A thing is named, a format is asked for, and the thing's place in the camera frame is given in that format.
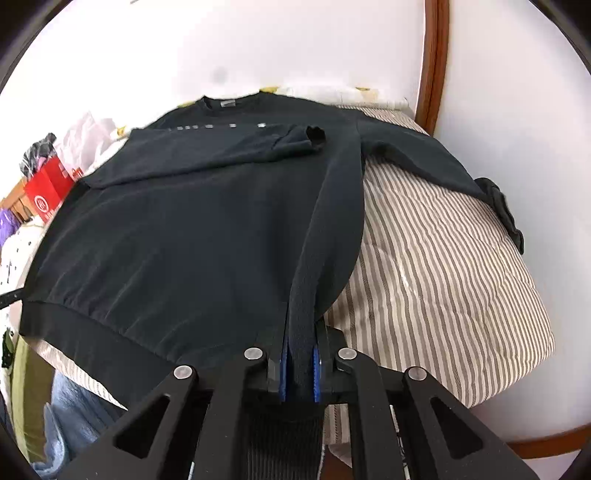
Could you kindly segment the black sweatshirt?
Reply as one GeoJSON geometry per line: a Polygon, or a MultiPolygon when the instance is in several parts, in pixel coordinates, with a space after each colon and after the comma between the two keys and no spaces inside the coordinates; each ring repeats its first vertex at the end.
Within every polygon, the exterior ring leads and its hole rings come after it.
{"type": "Polygon", "coordinates": [[[431,374],[350,348],[325,312],[359,257],[367,156],[512,218],[436,140],[259,93],[143,129],[70,190],[21,292],[20,331],[126,414],[64,479],[314,479],[325,408],[352,407],[359,479],[529,479],[431,374]]]}

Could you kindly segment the plaid clothes in bag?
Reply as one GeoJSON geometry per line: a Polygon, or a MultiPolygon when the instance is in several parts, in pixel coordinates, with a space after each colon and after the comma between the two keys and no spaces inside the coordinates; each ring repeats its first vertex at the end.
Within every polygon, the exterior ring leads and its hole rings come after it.
{"type": "Polygon", "coordinates": [[[48,133],[43,139],[34,142],[23,154],[19,168],[27,180],[31,180],[50,158],[57,155],[55,141],[56,136],[48,133]]]}

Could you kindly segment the blue jeans leg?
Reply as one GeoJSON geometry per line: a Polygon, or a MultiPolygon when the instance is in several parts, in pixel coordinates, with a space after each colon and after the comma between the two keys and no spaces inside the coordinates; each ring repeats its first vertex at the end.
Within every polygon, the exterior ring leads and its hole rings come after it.
{"type": "Polygon", "coordinates": [[[50,402],[43,408],[45,460],[33,463],[33,470],[41,479],[56,479],[124,413],[124,409],[56,373],[50,402]]]}

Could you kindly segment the green bed sheet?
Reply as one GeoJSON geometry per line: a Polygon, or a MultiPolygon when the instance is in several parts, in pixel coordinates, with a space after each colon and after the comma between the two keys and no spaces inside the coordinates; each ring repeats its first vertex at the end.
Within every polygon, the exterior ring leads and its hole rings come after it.
{"type": "Polygon", "coordinates": [[[43,409],[51,400],[53,377],[53,367],[20,338],[11,375],[11,421],[17,445],[30,463],[45,461],[43,409]]]}

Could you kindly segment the striped quilted bed cover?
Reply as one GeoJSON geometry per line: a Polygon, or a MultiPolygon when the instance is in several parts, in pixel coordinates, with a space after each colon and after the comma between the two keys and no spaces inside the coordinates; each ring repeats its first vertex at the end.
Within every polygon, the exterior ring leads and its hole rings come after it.
{"type": "Polygon", "coordinates": [[[19,330],[131,407],[175,366],[216,372],[252,346],[310,399],[324,322],[471,407],[554,348],[523,250],[499,187],[389,113],[205,97],[72,188],[19,330]]]}

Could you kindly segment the white dotted pillow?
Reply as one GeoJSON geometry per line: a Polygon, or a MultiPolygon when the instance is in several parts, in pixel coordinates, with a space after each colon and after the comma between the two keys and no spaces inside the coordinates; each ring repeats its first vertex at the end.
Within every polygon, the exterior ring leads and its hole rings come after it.
{"type": "Polygon", "coordinates": [[[32,259],[45,235],[45,224],[39,216],[22,224],[1,249],[1,294],[23,287],[32,259]]]}

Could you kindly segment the red paper shopping bag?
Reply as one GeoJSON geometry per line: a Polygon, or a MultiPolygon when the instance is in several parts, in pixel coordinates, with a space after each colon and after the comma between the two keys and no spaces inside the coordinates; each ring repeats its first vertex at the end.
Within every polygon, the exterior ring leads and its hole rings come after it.
{"type": "Polygon", "coordinates": [[[25,195],[44,224],[53,218],[74,183],[82,176],[80,168],[69,171],[54,156],[26,183],[25,195]]]}

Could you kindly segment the wooden bedside table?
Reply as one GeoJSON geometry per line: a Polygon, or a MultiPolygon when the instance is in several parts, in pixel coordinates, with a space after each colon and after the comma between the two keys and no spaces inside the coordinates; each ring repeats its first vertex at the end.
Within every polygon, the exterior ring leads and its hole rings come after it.
{"type": "Polygon", "coordinates": [[[11,211],[20,224],[27,223],[38,215],[33,203],[25,193],[26,183],[27,180],[21,178],[1,201],[1,208],[11,211]]]}

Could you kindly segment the white plastic shopping bag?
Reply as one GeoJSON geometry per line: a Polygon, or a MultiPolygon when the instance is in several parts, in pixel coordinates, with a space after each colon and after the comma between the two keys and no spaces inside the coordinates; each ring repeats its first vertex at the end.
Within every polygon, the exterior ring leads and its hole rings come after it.
{"type": "Polygon", "coordinates": [[[128,132],[112,119],[86,114],[54,144],[61,164],[74,179],[81,178],[112,157],[127,140],[128,132]]]}

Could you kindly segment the brown wooden door frame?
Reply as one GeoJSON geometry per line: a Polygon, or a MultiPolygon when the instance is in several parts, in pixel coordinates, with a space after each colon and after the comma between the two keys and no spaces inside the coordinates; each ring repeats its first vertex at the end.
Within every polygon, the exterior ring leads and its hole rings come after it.
{"type": "Polygon", "coordinates": [[[450,35],[450,1],[425,2],[425,34],[421,82],[415,122],[435,133],[445,85],[450,35]]]}

